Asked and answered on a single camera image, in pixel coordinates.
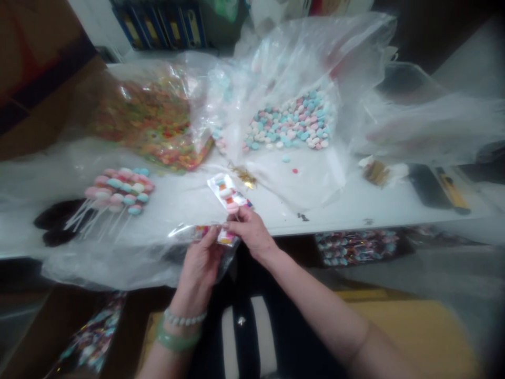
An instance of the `green bracelet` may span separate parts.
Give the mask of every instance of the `green bracelet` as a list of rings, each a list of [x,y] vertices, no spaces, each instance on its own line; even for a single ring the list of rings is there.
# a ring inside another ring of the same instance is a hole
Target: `green bracelet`
[[[163,329],[163,321],[164,318],[162,317],[158,324],[157,339],[160,345],[163,346],[164,348],[179,352],[195,346],[197,342],[200,340],[201,330],[199,330],[197,334],[189,338],[179,337],[170,334],[165,329]]]

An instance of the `woman's left hand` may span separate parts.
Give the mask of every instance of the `woman's left hand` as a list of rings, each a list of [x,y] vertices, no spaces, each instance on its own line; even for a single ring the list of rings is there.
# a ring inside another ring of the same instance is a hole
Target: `woman's left hand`
[[[196,317],[207,308],[223,254],[223,247],[216,243],[220,229],[220,226],[212,226],[201,241],[189,246],[179,285],[170,304],[173,314]]]

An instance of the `woman's right hand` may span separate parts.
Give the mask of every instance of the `woman's right hand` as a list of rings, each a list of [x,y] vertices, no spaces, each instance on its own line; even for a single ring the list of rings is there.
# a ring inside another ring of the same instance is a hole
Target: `woman's right hand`
[[[242,238],[252,257],[265,266],[266,260],[279,252],[274,239],[257,213],[240,207],[237,216],[240,222],[237,221],[235,215],[229,215],[228,221],[223,224],[223,229]]]

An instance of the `hand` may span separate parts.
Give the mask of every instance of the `hand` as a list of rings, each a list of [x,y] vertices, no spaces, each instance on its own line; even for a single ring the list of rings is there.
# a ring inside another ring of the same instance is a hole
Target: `hand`
[[[220,226],[212,226],[201,241],[189,246],[179,285],[170,304],[174,315],[196,317],[207,308],[223,254],[223,247],[216,243],[220,230]]]
[[[237,221],[235,215],[229,215],[223,228],[242,238],[252,257],[264,266],[269,255],[278,251],[274,239],[268,233],[263,220],[257,213],[240,207],[237,215],[240,222]]]

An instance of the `black skirt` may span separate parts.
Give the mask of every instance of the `black skirt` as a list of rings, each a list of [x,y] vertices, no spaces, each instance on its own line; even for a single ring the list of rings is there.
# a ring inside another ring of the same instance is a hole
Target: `black skirt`
[[[274,278],[242,243],[237,252],[237,279],[230,275],[214,287],[188,378],[224,378],[223,311],[232,306],[240,379],[259,379],[258,336],[251,298],[263,296],[270,315],[280,379],[343,378],[347,373],[328,352]]]

